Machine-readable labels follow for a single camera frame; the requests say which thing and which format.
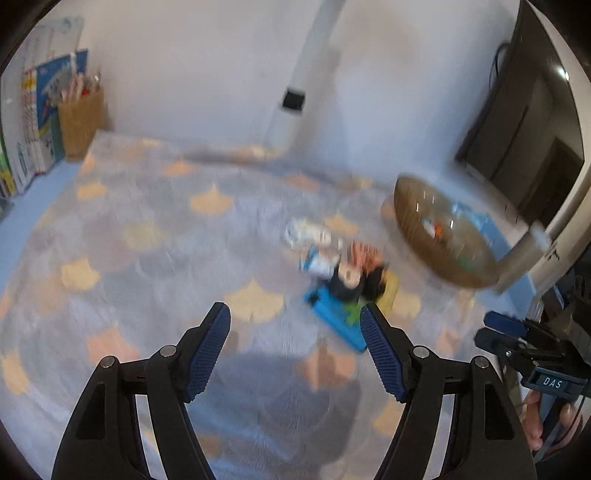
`white wall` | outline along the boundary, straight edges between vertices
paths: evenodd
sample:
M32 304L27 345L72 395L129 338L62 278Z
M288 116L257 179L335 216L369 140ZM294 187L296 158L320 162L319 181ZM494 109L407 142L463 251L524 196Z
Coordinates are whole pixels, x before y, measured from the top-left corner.
M518 0L348 0L297 153L394 181L435 179L483 104ZM63 0L86 18L117 131L262 143L320 0Z

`metal screw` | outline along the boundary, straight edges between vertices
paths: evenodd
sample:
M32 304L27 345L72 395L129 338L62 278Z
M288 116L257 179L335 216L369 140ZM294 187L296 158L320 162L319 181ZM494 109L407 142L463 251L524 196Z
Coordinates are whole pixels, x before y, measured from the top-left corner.
M413 353L419 358L427 358L429 356L429 349L423 346L416 346Z
M109 368L112 367L113 364L115 363L115 357L114 356L106 356L104 357L101 361L100 361L100 365L102 368Z
M485 358L483 356L477 356L474 359L474 363L476 364L477 367L480 367L480 368L487 368L490 365L488 358Z
M173 356L177 352L177 348L174 345L166 345L160 349L160 355L162 356Z

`blue toy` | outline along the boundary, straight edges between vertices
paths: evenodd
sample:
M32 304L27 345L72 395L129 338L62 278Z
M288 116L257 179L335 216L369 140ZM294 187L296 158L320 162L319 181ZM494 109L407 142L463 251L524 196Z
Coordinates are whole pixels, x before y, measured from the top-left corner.
M365 351L367 344L359 325L360 305L344 304L338 301L329 293L326 285L312 288L306 293L304 299L312 306L316 315L328 323L350 346L358 352ZM351 322L350 318L355 313L356 320Z

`leaf pattern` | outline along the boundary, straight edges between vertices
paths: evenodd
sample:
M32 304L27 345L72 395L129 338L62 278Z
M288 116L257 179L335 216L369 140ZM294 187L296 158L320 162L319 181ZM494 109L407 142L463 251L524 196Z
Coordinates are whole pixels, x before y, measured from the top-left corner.
M307 177L303 173L298 173L297 175L289 175L285 177L285 181L294 187L298 187L302 190L307 190L308 192L317 192L320 188L320 183L315 180L312 180L310 177Z
M96 160L94 158L94 156L92 155L92 153L89 153L86 156L86 160L84 161L84 163L80 166L80 170L78 170L78 176L82 177L84 175L88 175L89 173L92 173L92 171L95 169L96 167Z
M163 168L164 176L169 178L182 177L199 170L199 167L186 162L182 157Z
M398 403L394 398L389 398L384 410L373 422L374 429L391 439L394 436L394 432L396 432L403 410L402 404Z
M51 225L55 215L56 214L53 207L49 207L47 210L45 210L45 212L43 212L43 215L41 215L41 218L39 218L35 224L35 228Z
M367 190L371 188L373 184L374 181L368 177L358 177L357 175L352 175L344 180L341 180L337 185L337 188L344 194L351 194L361 190Z
M125 163L145 160L147 148L151 146L149 144L146 145L141 140L132 142L119 150L119 158Z
M191 210L202 215L221 215L234 204L234 198L220 193L215 185L205 193L193 195L189 202Z
M151 147L159 147L162 145L162 142L160 140L155 140L153 138L144 138L142 140L142 144L145 147L151 148Z
M462 337L459 332L444 327L437 339L437 354L442 357L453 357L460 346L461 340Z
M347 220L338 212L332 217L325 217L324 224L334 233L341 233L345 236L354 236L359 230L356 223Z
M421 297L400 290L392 304L392 313L400 319L410 322L421 311Z
M149 252L162 245L166 235L153 220L145 220L125 225L123 238L130 249Z
M268 322L283 308L283 295L264 290L254 278L246 287L226 295L224 300L232 317L245 322Z
M28 392L31 381L22 366L18 350L13 350L7 356L1 356L0 366L2 367L4 383L6 383L13 395L22 395Z
M109 190L105 185L103 185L99 181L94 181L92 183L86 183L85 185L80 185L76 190L76 196L78 200L93 200L98 197L104 197Z
M87 257L61 266L61 283L68 291L91 290L100 280L100 273L90 266Z
M31 289L35 309L44 317L49 317L66 304L67 294L58 276L34 280Z
M352 353L333 352L325 342L320 342L316 350L298 365L297 370L313 391L324 387L338 388L355 373L355 356Z
M0 299L0 319L3 319L10 308L12 307L12 295L9 294L8 289L4 290L4 294Z
M86 347L92 365L97 365L107 355L117 357L121 363L139 359L139 350L122 338L117 327L107 328L98 335L88 337Z
M218 458L222 454L222 441L215 435L196 433L199 445L208 459Z

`white pipe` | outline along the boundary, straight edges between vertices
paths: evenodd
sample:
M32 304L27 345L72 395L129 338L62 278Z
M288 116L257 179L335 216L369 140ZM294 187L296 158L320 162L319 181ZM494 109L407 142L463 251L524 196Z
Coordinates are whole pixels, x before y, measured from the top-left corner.
M495 285L495 291L501 294L512 286L532 269L550 247L550 239L544 226L536 220L516 246L499 261L499 281Z
M291 75L289 90L306 93L310 74L324 53L335 29L345 0L324 0L308 33L300 58ZM265 137L265 150L270 156L280 156L291 148L300 130L303 112L284 109L281 104L273 111Z
M579 114L583 137L583 168L564 204L548 225L546 232L554 238L551 252L530 271L539 293L543 294L572 267L591 242L591 83L568 44L548 18L534 7L548 32L569 82Z

